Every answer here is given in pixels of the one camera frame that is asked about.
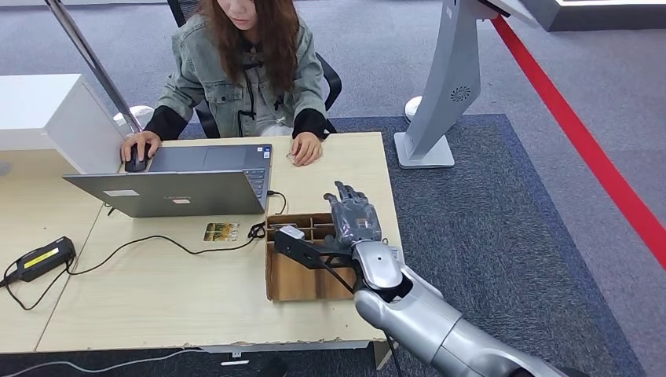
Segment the person's right hand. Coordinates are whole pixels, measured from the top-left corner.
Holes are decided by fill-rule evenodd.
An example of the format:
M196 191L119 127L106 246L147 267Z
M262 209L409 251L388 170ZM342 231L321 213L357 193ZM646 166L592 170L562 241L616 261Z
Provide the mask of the person's right hand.
M139 161L143 161L145 158L152 158L160 145L160 137L152 131L131 134L120 147L121 160L125 163L132 160L133 147L137 149Z

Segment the person's left hand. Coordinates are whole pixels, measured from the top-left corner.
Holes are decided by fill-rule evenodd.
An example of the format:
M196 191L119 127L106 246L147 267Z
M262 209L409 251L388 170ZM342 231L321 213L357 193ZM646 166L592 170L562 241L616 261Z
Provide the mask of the person's left hand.
M311 132L301 132L291 143L290 157L297 167L307 166L321 157L322 142Z

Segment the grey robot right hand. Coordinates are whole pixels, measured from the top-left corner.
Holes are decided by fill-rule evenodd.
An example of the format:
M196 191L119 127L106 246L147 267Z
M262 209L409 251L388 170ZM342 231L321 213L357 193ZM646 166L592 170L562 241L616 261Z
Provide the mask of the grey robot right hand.
M328 244L338 249L352 247L364 240L381 241L382 230L375 207L363 192L335 181L338 195L324 194L329 202L335 235Z

